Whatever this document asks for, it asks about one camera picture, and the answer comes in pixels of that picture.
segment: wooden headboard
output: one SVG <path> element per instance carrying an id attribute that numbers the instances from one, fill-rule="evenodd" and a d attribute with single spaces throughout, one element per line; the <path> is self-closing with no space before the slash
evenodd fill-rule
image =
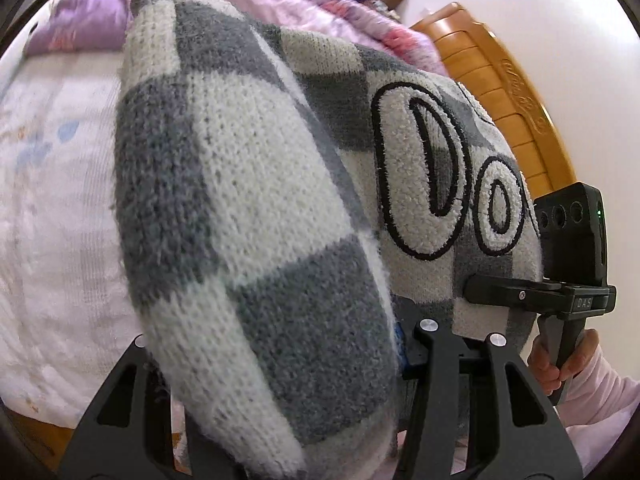
<path id="1" fill-rule="evenodd" d="M 484 24 L 453 3 L 412 29 L 433 40 L 451 78 L 465 85 L 492 117 L 518 159 L 533 198 L 576 181 L 538 94 Z"/>

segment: screw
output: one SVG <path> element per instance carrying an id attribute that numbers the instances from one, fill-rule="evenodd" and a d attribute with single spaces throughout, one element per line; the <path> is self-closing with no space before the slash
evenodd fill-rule
<path id="1" fill-rule="evenodd" d="M 491 334 L 489 336 L 489 341 L 491 341 L 491 343 L 495 346 L 505 346 L 507 344 L 507 338 L 498 333 Z"/>
<path id="2" fill-rule="evenodd" d="M 438 329 L 438 322 L 434 319 L 423 319 L 420 328 L 425 332 L 435 332 Z"/>

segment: pink sleeve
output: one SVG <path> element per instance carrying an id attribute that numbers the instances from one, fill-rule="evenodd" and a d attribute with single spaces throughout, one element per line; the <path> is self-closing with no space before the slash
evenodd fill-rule
<path id="1" fill-rule="evenodd" d="M 589 365 L 571 384 L 558 415 L 566 428 L 596 424 L 614 413 L 637 404 L 640 382 L 621 378 L 598 347 Z"/>

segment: camera lens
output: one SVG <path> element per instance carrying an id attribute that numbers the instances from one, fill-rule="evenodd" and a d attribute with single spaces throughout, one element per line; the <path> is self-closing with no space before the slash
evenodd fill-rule
<path id="1" fill-rule="evenodd" d="M 571 215 L 571 220 L 575 223 L 579 224 L 582 222 L 582 204 L 580 202 L 572 203 L 571 209 L 569 209 L 569 215 Z"/>
<path id="2" fill-rule="evenodd" d="M 557 205 L 554 208 L 554 223 L 559 228 L 563 228 L 564 224 L 566 224 L 566 214 L 564 212 L 564 207 L 561 205 Z"/>

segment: knitted sweater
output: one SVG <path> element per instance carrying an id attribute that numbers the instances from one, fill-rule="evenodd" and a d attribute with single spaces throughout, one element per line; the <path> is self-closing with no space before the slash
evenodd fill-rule
<path id="1" fill-rule="evenodd" d="M 507 143 L 462 86 L 225 0 L 132 0 L 115 139 L 133 305 L 205 434 L 271 478 L 370 478 L 396 432 L 390 292 L 521 345 L 462 300 L 540 277 Z"/>

